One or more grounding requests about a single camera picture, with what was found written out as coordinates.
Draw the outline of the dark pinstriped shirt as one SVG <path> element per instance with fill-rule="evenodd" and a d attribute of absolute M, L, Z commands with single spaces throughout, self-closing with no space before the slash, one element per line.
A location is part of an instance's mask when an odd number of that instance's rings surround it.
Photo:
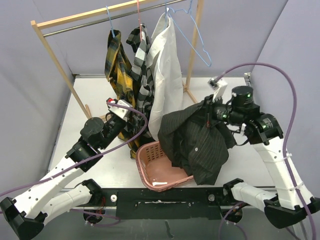
<path fill-rule="evenodd" d="M 208 118 L 206 104 L 193 104 L 162 117 L 158 140 L 172 166 L 193 176 L 197 185 L 214 185 L 229 149 L 236 145 L 229 128 Z"/>

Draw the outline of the light blue wire hanger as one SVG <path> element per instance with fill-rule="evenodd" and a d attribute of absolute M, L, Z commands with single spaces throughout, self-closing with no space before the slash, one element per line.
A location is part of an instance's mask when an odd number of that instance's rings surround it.
<path fill-rule="evenodd" d="M 202 19 L 201 15 L 202 15 L 202 11 L 203 11 L 203 7 L 201 5 L 204 4 L 204 2 L 202 0 L 198 0 L 197 1 L 197 9 L 196 9 L 196 14 L 195 16 L 193 16 L 193 3 L 194 0 L 190 0 L 189 1 L 189 5 L 188 5 L 188 9 L 185 8 L 179 8 L 179 9 L 174 9 L 172 7 L 169 7 L 169 3 L 167 1 L 165 1 L 165 14 L 168 15 L 169 17 L 172 17 L 172 14 L 176 14 L 178 12 L 184 12 L 186 15 L 189 16 L 189 18 L 191 19 L 192 23 L 193 23 L 193 39 L 189 40 L 188 37 L 185 35 L 185 33 L 182 31 L 182 29 L 180 28 L 180 26 L 176 23 L 176 21 L 173 19 L 173 24 L 175 25 L 175 27 L 177 28 L 177 30 L 180 32 L 180 34 L 183 36 L 183 38 L 187 41 L 187 43 L 189 44 L 189 46 L 191 47 L 193 53 L 195 53 L 200 59 L 201 61 L 207 66 L 207 67 L 211 67 L 212 66 L 212 58 L 209 54 L 209 52 L 205 49 L 205 43 L 201 34 L 201 31 L 199 29 L 200 27 L 200 21 Z M 201 43 L 201 47 L 202 47 L 202 52 L 206 55 L 208 60 L 205 60 L 203 58 L 203 56 L 197 51 L 196 47 L 197 47 L 197 42 L 198 40 L 200 40 Z"/>

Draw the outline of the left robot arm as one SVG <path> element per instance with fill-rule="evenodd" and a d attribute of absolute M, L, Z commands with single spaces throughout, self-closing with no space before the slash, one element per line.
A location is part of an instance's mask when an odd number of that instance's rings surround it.
<path fill-rule="evenodd" d="M 109 116 L 107 122 L 99 117 L 87 120 L 79 140 L 40 183 L 14 198 L 6 197 L 1 201 L 3 216 L 20 240 L 33 239 L 47 223 L 73 207 L 95 206 L 102 201 L 102 188 L 93 179 L 82 181 L 66 193 L 59 192 L 103 158 L 100 151 L 125 128 L 129 113 L 110 111 Z"/>

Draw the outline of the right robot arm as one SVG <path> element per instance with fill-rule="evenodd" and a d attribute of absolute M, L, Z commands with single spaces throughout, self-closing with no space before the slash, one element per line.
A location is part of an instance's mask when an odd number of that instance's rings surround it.
<path fill-rule="evenodd" d="M 225 86 L 214 86 L 213 94 L 206 97 L 208 119 L 237 126 L 247 141 L 260 155 L 276 193 L 270 193 L 236 178 L 223 185 L 223 200 L 230 205 L 237 201 L 249 204 L 266 215 L 278 229 L 292 226 L 306 218 L 308 213 L 320 210 L 320 199 L 314 197 L 302 182 L 291 154 L 283 150 L 283 131 L 276 118 L 260 111 L 254 103 L 253 88 L 237 86 L 231 99 L 224 104 Z"/>

